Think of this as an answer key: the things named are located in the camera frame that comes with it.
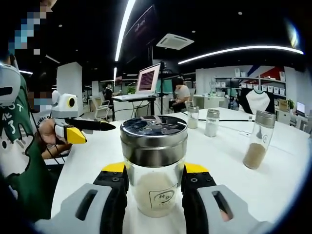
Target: green t-shirt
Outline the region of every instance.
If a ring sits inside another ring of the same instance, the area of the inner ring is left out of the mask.
[[[25,79],[12,106],[0,107],[0,165],[18,203],[32,221],[49,219],[55,189],[30,121]]]

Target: gray gripper housing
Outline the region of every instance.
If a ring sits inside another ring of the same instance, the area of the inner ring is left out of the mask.
[[[35,227],[44,234],[99,234],[103,209],[111,191],[109,186],[84,184],[62,202],[57,215],[37,221]]]
[[[247,203],[225,185],[199,188],[198,193],[205,206],[209,234],[266,234],[272,228],[271,223],[259,222],[252,217]],[[215,196],[231,220],[225,222],[222,219]]]

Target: brown powder in jar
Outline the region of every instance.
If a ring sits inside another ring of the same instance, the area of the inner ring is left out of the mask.
[[[243,163],[250,169],[257,169],[265,155],[265,148],[261,144],[252,143],[246,153]]]

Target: laptop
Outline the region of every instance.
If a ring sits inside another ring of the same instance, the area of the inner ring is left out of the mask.
[[[136,93],[112,97],[117,101],[129,101],[140,98],[155,97],[160,63],[141,70],[138,74]]]

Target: ceiling light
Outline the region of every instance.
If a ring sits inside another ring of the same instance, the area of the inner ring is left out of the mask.
[[[115,68],[114,68],[114,78],[113,78],[114,82],[115,82],[115,80],[116,80],[116,75],[117,75],[117,68],[115,67]]]
[[[48,56],[48,55],[46,55],[46,57],[47,57],[48,59],[50,59],[50,60],[52,60],[52,61],[54,61],[54,62],[56,62],[56,63],[60,64],[60,62],[59,62],[59,61],[57,61],[57,60],[55,60],[54,58],[51,58],[51,57],[50,57],[50,56]]]
[[[31,74],[31,75],[33,74],[32,72],[26,72],[26,71],[22,71],[22,70],[20,70],[19,72],[20,73],[25,73],[25,74]]]
[[[131,11],[132,11],[132,8],[133,8],[135,2],[136,2],[136,0],[129,0],[128,1],[127,7],[125,10],[125,14],[124,14],[123,19],[122,19],[119,37],[118,37],[117,49],[116,49],[116,56],[115,56],[116,62],[119,60],[123,36],[125,35],[126,26],[127,26],[127,23],[128,23],[128,20],[129,20],[129,17],[130,17],[130,14],[131,14]]]
[[[220,50],[220,51],[216,51],[216,52],[212,52],[212,53],[208,53],[208,54],[204,54],[204,55],[200,55],[194,58],[189,58],[187,60],[181,61],[178,64],[184,64],[193,60],[197,60],[197,59],[201,59],[204,57],[208,57],[208,56],[212,56],[212,55],[218,55],[218,54],[223,54],[223,53],[227,53],[227,52],[232,52],[232,51],[237,51],[237,50],[251,50],[251,49],[274,49],[274,50],[286,50],[286,51],[290,51],[290,52],[295,52],[298,54],[303,55],[304,53],[301,50],[296,50],[296,49],[292,49],[289,47],[284,47],[284,46],[276,46],[276,45],[253,45],[253,46],[243,46],[243,47],[237,47],[237,48],[232,48],[232,49],[226,49],[226,50]]]

